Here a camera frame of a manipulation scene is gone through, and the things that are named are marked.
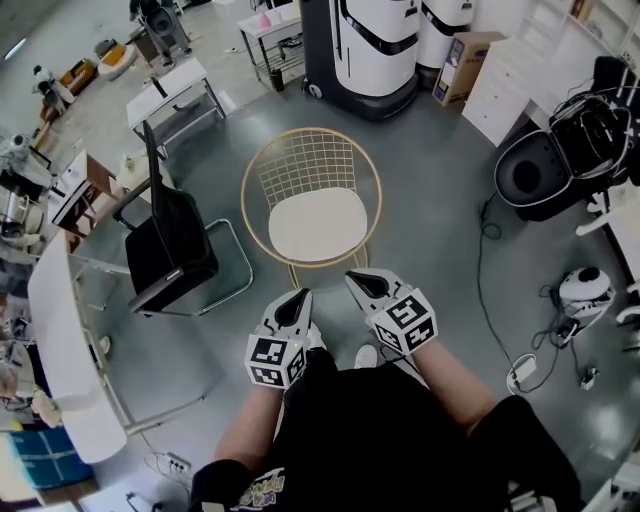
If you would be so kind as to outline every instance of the foot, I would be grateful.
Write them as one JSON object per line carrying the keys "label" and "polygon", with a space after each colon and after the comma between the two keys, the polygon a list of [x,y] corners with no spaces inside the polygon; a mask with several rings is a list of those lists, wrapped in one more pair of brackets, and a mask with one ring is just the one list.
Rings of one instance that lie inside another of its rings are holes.
{"label": "foot", "polygon": [[373,345],[363,345],[356,354],[356,364],[353,366],[358,368],[375,368],[378,366],[378,351]]}
{"label": "foot", "polygon": [[323,348],[327,350],[327,346],[324,344],[324,341],[322,341],[322,334],[320,334],[320,329],[318,329],[318,326],[313,322],[311,322],[311,327],[309,328],[307,337],[311,341],[309,350],[311,350],[312,348]]}

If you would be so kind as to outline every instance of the gold wire chair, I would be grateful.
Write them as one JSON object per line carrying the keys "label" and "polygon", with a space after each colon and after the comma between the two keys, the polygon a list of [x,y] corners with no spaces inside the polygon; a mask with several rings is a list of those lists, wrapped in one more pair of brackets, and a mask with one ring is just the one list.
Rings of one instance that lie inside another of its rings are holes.
{"label": "gold wire chair", "polygon": [[[358,196],[366,212],[366,235],[346,252],[323,261],[297,261],[280,254],[267,230],[271,212],[294,196],[329,188],[347,189]],[[256,154],[244,175],[241,205],[256,243],[288,265],[291,281],[299,288],[295,267],[323,268],[352,256],[357,266],[368,266],[366,243],[380,218],[382,188],[374,163],[358,143],[326,128],[301,128],[278,135]],[[363,261],[358,258],[360,250]]]}

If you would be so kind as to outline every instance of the power strip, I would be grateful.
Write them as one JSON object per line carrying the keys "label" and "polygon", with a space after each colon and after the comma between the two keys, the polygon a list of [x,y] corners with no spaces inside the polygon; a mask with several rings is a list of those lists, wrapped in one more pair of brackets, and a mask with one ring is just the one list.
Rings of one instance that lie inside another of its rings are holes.
{"label": "power strip", "polygon": [[514,368],[511,368],[507,374],[507,387],[509,389],[516,387],[516,381],[522,384],[538,367],[536,364],[536,356],[533,354],[525,354],[524,356],[520,356],[518,360],[519,359],[522,359],[522,362]]}
{"label": "power strip", "polygon": [[169,468],[175,469],[175,471],[177,471],[178,473],[182,473],[185,475],[191,474],[191,463],[183,459],[182,457],[178,457],[171,452],[167,452],[159,453],[158,459],[166,464]]}

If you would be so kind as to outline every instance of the small white robot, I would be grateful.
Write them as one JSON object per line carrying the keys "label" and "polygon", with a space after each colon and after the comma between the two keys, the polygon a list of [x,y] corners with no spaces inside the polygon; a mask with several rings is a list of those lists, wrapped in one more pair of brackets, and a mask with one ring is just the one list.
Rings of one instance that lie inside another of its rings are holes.
{"label": "small white robot", "polygon": [[[346,273],[349,291],[365,322],[385,345],[408,356],[438,334],[433,308],[422,292],[388,270]],[[265,310],[249,336],[245,366],[251,382],[289,389],[307,364],[307,350],[320,333],[311,321],[313,296],[303,288],[284,294]]]}
{"label": "small white robot", "polygon": [[571,338],[595,325],[613,304],[616,296],[611,279],[595,267],[579,268],[565,277],[558,289],[566,322],[558,334],[565,347]]}

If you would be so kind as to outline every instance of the white robot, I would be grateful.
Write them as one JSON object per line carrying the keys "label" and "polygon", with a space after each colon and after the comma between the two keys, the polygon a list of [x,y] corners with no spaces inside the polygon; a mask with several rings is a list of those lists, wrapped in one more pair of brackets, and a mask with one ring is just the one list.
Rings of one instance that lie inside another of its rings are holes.
{"label": "white robot", "polygon": [[600,320],[616,296],[609,276],[595,267],[571,272],[560,283],[558,295],[562,312],[567,317],[558,333],[564,338],[562,347]]}
{"label": "white robot", "polygon": [[421,4],[416,71],[420,87],[433,89],[453,35],[469,31],[476,0],[421,0]]}
{"label": "white robot", "polygon": [[371,120],[406,107],[417,93],[419,1],[300,2],[303,90]]}
{"label": "white robot", "polygon": [[[422,292],[388,270],[356,269],[346,274],[349,291],[377,338],[408,356],[438,334],[433,308]],[[264,312],[249,336],[245,366],[254,384],[288,389],[307,364],[307,350],[320,332],[311,321],[311,291],[284,294]]]}

